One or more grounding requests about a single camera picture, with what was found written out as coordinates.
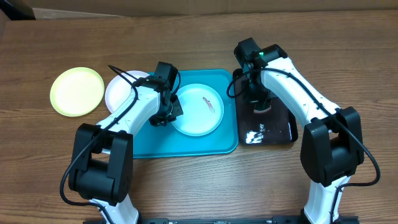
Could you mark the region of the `green and red sponge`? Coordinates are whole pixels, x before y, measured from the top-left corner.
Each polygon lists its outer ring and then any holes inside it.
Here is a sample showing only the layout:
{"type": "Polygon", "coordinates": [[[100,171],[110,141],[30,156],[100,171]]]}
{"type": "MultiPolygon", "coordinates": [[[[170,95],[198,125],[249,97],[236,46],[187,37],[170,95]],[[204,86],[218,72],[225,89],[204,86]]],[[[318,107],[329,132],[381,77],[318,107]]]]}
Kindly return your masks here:
{"type": "Polygon", "coordinates": [[[267,101],[259,102],[254,105],[253,112],[255,114],[266,113],[271,109],[271,104],[267,101]]]}

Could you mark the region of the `light blue plate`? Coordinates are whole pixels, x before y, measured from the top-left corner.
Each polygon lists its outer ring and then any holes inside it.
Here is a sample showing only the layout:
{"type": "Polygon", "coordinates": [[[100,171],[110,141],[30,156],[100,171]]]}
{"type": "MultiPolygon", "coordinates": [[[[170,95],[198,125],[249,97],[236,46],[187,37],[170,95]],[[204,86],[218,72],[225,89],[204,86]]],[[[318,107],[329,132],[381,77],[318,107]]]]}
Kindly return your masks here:
{"type": "Polygon", "coordinates": [[[183,115],[177,116],[172,125],[187,136],[199,137],[213,132],[224,115],[220,94],[208,85],[194,83],[183,86],[177,92],[183,115]]]}

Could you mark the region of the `white plate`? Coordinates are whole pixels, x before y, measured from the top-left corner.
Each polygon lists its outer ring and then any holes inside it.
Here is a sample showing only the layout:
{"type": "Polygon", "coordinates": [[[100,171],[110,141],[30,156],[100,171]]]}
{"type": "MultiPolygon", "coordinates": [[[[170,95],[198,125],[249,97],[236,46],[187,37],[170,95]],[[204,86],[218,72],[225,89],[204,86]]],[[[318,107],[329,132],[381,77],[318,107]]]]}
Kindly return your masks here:
{"type": "MultiPolygon", "coordinates": [[[[135,82],[136,78],[144,78],[149,76],[148,73],[130,70],[123,75],[131,82],[135,82]]],[[[125,79],[116,75],[108,84],[105,91],[105,103],[110,113],[117,110],[118,107],[128,98],[131,93],[131,85],[125,79]]]]}

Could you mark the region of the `yellow-green plate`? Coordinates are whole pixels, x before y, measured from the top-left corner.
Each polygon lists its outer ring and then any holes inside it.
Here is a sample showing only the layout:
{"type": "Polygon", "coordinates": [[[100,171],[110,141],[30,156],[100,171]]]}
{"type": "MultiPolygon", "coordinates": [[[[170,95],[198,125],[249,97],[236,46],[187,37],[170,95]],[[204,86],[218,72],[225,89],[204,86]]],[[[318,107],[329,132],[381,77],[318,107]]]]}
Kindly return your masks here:
{"type": "Polygon", "coordinates": [[[104,95],[104,81],[98,72],[87,67],[71,68],[59,75],[50,89],[54,110],[68,117],[93,111],[104,95]]]}

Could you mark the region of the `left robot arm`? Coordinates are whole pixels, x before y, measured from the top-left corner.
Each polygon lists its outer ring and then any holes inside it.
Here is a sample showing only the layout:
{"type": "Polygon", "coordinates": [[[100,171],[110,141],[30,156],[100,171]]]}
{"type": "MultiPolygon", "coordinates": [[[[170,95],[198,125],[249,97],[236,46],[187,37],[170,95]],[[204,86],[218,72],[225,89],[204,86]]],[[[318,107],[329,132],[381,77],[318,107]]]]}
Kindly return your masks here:
{"type": "Polygon", "coordinates": [[[96,125],[83,123],[76,131],[72,160],[60,183],[78,192],[82,206],[96,207],[105,223],[137,223],[139,212],[129,190],[133,141],[143,125],[165,126],[182,114],[173,91],[174,78],[149,75],[131,83],[129,96],[96,125]]]}

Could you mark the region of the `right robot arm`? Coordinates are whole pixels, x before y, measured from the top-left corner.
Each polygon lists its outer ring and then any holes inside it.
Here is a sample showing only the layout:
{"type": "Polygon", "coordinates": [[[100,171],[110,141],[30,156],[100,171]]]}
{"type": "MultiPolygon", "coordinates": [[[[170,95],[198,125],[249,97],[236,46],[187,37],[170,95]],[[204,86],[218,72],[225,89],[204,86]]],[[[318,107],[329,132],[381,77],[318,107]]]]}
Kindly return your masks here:
{"type": "Polygon", "coordinates": [[[340,108],[319,93],[277,44],[261,49],[247,39],[234,50],[243,75],[243,97],[261,108],[276,96],[303,128],[300,160],[311,180],[299,223],[346,223],[338,213],[345,187],[364,161],[358,112],[340,108]]]}

